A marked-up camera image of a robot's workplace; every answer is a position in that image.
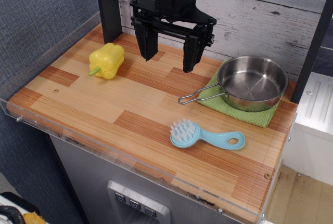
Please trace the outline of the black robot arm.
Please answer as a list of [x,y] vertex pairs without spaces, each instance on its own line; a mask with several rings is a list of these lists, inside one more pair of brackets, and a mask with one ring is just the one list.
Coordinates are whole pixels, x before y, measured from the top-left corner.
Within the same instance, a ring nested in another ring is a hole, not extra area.
[[213,44],[216,19],[200,11],[196,0],[131,0],[131,17],[141,56],[158,52],[158,35],[184,40],[183,71],[191,72],[206,47]]

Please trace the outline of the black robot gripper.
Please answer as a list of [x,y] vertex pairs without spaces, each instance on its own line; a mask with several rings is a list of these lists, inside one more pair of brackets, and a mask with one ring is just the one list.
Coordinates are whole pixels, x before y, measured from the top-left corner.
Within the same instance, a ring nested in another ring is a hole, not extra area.
[[150,60],[158,52],[158,34],[185,39],[183,71],[200,62],[205,46],[213,44],[216,19],[200,11],[196,0],[131,0],[132,26],[141,56]]

